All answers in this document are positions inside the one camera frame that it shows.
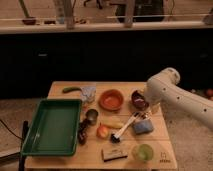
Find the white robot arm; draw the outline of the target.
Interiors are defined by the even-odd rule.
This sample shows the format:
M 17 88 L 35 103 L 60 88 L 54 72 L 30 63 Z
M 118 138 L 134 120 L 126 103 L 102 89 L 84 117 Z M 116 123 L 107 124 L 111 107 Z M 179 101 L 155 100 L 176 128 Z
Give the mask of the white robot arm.
M 161 101 L 179 107 L 213 130 L 213 101 L 179 88 L 179 72 L 168 67 L 151 76 L 146 82 L 145 99 L 150 105 Z

